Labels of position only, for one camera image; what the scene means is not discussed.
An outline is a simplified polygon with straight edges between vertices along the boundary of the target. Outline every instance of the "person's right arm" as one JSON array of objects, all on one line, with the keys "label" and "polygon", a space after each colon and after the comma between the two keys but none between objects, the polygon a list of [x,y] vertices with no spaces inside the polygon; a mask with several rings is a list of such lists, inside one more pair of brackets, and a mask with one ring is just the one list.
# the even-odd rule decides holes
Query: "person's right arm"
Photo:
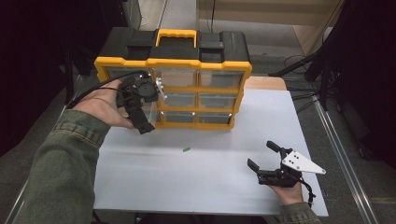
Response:
[{"label": "person's right arm", "polygon": [[304,202],[301,183],[297,183],[293,188],[269,187],[277,194],[282,203],[280,205],[280,223],[321,223],[308,203]]}]

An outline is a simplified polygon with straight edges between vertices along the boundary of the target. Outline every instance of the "person's left hand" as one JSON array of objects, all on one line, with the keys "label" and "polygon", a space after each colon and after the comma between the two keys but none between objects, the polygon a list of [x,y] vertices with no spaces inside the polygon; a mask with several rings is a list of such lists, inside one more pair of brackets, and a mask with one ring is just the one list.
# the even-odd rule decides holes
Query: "person's left hand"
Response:
[{"label": "person's left hand", "polygon": [[[117,89],[120,84],[119,80],[114,80],[103,88]],[[118,111],[116,98],[117,91],[99,89],[88,94],[72,109],[91,114],[110,126],[132,129],[134,127],[132,122]]]}]

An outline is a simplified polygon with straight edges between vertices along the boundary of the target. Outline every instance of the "green jacket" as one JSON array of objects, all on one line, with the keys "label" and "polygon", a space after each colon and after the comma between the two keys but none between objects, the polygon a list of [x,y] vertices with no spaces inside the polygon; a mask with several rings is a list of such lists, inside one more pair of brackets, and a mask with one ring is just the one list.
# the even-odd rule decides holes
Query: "green jacket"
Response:
[{"label": "green jacket", "polygon": [[[15,223],[90,223],[99,147],[109,129],[89,114],[64,111],[35,154]],[[307,203],[281,206],[281,215],[284,223],[318,223]]]}]

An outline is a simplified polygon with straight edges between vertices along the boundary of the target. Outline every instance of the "black stand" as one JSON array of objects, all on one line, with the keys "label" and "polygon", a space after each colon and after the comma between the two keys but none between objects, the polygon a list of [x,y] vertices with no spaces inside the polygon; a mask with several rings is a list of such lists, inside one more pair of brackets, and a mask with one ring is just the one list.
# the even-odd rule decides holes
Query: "black stand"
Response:
[{"label": "black stand", "polygon": [[286,74],[294,71],[295,69],[302,67],[307,63],[311,63],[308,70],[305,72],[304,77],[306,81],[314,81],[317,79],[319,74],[322,74],[319,91],[319,101],[323,109],[327,111],[326,96],[329,84],[329,77],[333,65],[332,58],[336,56],[333,52],[336,48],[336,45],[338,45],[342,41],[342,37],[339,34],[344,29],[348,18],[354,12],[354,9],[357,7],[358,3],[358,0],[346,0],[337,23],[334,25],[328,38],[323,42],[322,46],[316,52],[278,72],[268,74],[268,76],[283,77]]}]

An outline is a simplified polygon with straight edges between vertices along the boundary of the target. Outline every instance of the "black and yellow toolbox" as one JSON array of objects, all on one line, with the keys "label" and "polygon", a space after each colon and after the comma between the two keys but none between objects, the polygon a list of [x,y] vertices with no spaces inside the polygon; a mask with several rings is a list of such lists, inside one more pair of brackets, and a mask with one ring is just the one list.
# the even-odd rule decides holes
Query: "black and yellow toolbox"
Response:
[{"label": "black and yellow toolbox", "polygon": [[161,81],[157,128],[231,129],[252,70],[241,32],[125,27],[113,28],[94,64],[101,82],[134,70]]}]

